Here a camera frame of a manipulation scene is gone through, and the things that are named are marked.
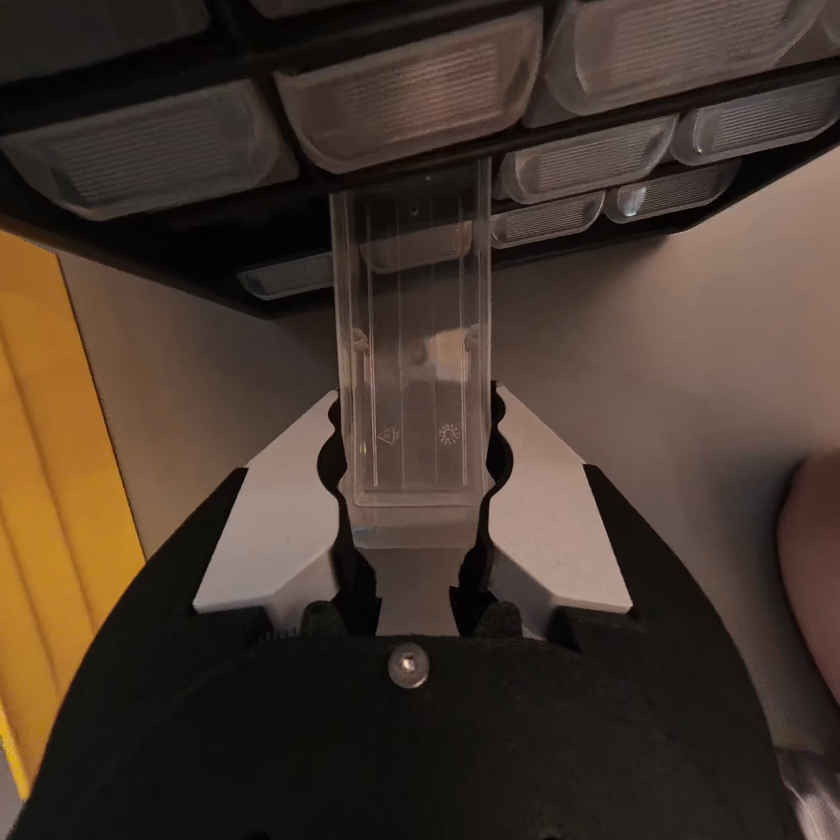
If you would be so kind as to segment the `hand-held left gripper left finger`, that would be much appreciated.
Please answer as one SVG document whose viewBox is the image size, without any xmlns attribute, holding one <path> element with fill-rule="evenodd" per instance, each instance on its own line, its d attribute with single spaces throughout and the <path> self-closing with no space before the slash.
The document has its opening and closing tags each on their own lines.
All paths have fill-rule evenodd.
<svg viewBox="0 0 840 840">
<path fill-rule="evenodd" d="M 193 599 L 200 614 L 262 609 L 281 636 L 329 602 L 351 635 L 374 636 L 382 601 L 350 535 L 347 469 L 330 391 L 252 458 Z"/>
</svg>

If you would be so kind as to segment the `clear plastic drawer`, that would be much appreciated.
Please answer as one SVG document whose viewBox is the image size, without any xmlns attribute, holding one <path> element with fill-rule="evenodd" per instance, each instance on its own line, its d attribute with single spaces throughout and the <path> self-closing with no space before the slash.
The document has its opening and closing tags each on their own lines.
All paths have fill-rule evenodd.
<svg viewBox="0 0 840 840">
<path fill-rule="evenodd" d="M 330 197 L 353 540 L 467 550 L 489 487 L 490 159 Z"/>
</svg>

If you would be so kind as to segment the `yellow plastic bin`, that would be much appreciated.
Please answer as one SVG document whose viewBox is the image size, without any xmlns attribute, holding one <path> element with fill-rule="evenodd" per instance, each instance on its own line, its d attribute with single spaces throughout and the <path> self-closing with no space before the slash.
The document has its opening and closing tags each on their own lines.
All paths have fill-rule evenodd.
<svg viewBox="0 0 840 840">
<path fill-rule="evenodd" d="M 143 562 L 59 259 L 2 232 L 2 748 L 22 800 Z"/>
</svg>

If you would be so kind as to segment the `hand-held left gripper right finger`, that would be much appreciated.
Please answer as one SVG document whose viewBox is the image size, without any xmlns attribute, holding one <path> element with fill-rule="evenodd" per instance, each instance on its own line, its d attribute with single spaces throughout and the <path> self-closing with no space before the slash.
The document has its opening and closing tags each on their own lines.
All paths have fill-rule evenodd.
<svg viewBox="0 0 840 840">
<path fill-rule="evenodd" d="M 584 462 L 508 388 L 493 384 L 476 538 L 449 602 L 458 634 L 518 612 L 524 636 L 562 636 L 573 615 L 634 608 Z"/>
</svg>

